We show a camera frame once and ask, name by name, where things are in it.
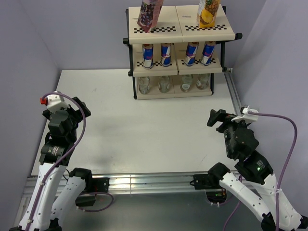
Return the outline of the clear bottle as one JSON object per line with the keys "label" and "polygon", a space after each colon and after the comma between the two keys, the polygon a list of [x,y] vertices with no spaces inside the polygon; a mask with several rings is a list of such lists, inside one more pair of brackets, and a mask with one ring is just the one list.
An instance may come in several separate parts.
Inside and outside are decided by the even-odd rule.
{"label": "clear bottle", "polygon": [[210,74],[198,74],[196,86],[199,90],[204,90],[209,84]]}
{"label": "clear bottle", "polygon": [[141,94],[148,94],[150,91],[150,78],[139,77],[138,78],[139,92]]}
{"label": "clear bottle", "polygon": [[180,85],[181,91],[188,92],[191,89],[192,83],[193,83],[193,75],[191,74],[182,75],[181,85]]}
{"label": "clear bottle", "polygon": [[158,89],[161,93],[167,93],[170,89],[170,76],[160,76],[158,81]]}

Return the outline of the energy drink can hidden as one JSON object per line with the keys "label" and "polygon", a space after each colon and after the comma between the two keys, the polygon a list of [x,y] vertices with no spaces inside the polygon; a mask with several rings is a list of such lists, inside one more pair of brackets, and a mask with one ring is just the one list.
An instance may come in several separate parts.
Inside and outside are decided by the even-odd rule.
{"label": "energy drink can hidden", "polygon": [[205,45],[202,51],[202,58],[200,59],[200,63],[202,65],[207,66],[210,64],[215,46],[216,46],[215,41],[205,42]]}

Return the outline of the energy drink can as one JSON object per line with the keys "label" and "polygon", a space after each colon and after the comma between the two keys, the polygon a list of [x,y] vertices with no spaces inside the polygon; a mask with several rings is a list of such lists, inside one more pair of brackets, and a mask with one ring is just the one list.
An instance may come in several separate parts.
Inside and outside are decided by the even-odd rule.
{"label": "energy drink can", "polygon": [[186,57],[184,59],[184,63],[187,66],[192,66],[194,64],[198,46],[199,42],[188,42],[186,49]]}
{"label": "energy drink can", "polygon": [[171,43],[161,44],[161,65],[164,67],[170,66],[171,64]]}
{"label": "energy drink can", "polygon": [[151,69],[153,67],[153,55],[154,46],[153,44],[143,44],[142,45],[142,57],[143,57],[143,67],[146,69]]}

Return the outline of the blue carton yellow side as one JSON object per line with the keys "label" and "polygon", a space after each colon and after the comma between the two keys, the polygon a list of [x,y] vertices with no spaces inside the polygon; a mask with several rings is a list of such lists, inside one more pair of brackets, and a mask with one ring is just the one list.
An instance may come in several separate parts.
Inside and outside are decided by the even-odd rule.
{"label": "blue carton yellow side", "polygon": [[197,24],[200,28],[208,28],[215,26],[215,20],[220,5],[220,0],[200,0]]}

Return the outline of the blue carton maroon side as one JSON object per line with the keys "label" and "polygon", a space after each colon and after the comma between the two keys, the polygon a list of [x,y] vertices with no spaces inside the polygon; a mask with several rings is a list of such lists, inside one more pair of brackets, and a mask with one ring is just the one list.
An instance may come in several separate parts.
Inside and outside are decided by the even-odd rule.
{"label": "blue carton maroon side", "polygon": [[163,0],[143,0],[137,24],[145,33],[149,33],[157,25],[163,6]]}

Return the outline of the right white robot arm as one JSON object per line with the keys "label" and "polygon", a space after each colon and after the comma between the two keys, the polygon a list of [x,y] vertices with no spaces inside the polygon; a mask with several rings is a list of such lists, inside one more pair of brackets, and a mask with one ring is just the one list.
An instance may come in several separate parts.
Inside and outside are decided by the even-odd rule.
{"label": "right white robot arm", "polygon": [[223,187],[231,192],[259,220],[264,231],[296,231],[308,227],[308,218],[299,214],[281,189],[284,170],[277,178],[268,160],[256,148],[259,145],[249,125],[261,116],[255,109],[243,107],[241,116],[225,110],[211,110],[207,126],[224,135],[226,154],[237,163],[238,173],[249,182],[251,191],[223,164],[217,163],[208,171],[212,187]]}

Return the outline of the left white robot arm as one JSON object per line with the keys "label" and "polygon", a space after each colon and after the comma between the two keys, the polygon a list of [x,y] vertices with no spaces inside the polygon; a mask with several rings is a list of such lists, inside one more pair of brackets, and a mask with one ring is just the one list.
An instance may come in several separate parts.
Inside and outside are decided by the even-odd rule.
{"label": "left white robot arm", "polygon": [[85,123],[90,110],[78,97],[69,98],[78,109],[74,110],[64,100],[65,94],[45,94],[40,103],[47,106],[43,116],[49,121],[45,143],[40,151],[37,182],[25,214],[14,231],[60,231],[64,218],[81,192],[94,186],[91,171],[75,169],[63,191],[57,196],[62,176],[70,157],[83,135],[77,135],[80,122]]}

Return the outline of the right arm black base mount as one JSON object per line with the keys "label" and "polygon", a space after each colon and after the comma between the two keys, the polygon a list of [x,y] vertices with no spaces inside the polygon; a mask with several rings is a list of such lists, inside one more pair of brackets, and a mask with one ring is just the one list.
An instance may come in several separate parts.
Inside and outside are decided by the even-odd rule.
{"label": "right arm black base mount", "polygon": [[195,190],[211,190],[221,189],[219,179],[211,174],[195,174],[193,180],[190,181],[190,185]]}

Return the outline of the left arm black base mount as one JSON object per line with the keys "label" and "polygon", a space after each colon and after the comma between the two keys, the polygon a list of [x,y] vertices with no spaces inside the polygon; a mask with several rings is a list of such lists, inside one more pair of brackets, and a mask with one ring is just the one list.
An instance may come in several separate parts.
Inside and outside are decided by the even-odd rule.
{"label": "left arm black base mount", "polygon": [[92,178],[86,181],[86,187],[83,190],[84,193],[103,192],[107,193],[109,188],[109,178]]}

